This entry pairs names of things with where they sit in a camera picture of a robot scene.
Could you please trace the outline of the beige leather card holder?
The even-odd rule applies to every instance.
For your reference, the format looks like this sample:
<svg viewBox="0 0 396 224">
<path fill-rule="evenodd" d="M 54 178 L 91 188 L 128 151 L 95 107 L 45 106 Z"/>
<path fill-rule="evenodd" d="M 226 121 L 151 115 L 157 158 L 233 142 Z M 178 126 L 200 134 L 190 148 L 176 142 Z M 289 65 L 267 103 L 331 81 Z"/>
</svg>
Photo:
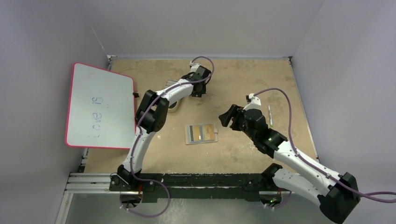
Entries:
<svg viewBox="0 0 396 224">
<path fill-rule="evenodd" d="M 218 141 L 215 123 L 193 124 L 185 126 L 185 144 L 203 144 Z"/>
</svg>

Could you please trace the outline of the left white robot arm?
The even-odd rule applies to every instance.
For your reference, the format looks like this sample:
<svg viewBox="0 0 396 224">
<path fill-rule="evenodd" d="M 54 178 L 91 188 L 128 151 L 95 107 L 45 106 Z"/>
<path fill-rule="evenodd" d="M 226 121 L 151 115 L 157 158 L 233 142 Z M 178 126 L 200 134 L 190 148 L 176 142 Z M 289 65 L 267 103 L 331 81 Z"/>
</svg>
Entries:
<svg viewBox="0 0 396 224">
<path fill-rule="evenodd" d="M 163 90 L 145 92 L 135 114 L 136 129 L 132 146 L 117 169 L 117 176 L 126 190 L 138 188 L 144 156 L 154 135 L 163 128 L 169 106 L 184 97 L 201 97 L 206 93 L 206 84 L 211 75 L 212 71 L 195 63 L 190 66 L 190 72 L 174 84 Z"/>
</svg>

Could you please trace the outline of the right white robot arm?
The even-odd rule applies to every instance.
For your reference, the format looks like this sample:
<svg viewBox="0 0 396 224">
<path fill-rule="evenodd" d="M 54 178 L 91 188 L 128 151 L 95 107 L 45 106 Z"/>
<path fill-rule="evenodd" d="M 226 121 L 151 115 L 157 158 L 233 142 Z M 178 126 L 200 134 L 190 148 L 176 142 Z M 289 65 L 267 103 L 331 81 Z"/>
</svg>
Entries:
<svg viewBox="0 0 396 224">
<path fill-rule="evenodd" d="M 261 110 L 244 110 L 233 104 L 226 113 L 219 115 L 219 120 L 222 126 L 245 133 L 261 153 L 296 172 L 292 174 L 273 163 L 272 167 L 277 167 L 277 170 L 262 177 L 266 189 L 280 187 L 291 190 L 317 205 L 336 224 L 344 223 L 360 202 L 360 196 L 356 194 L 358 184 L 352 174 L 346 172 L 341 175 L 325 168 L 300 150 L 294 150 L 284 135 L 267 125 Z"/>
</svg>

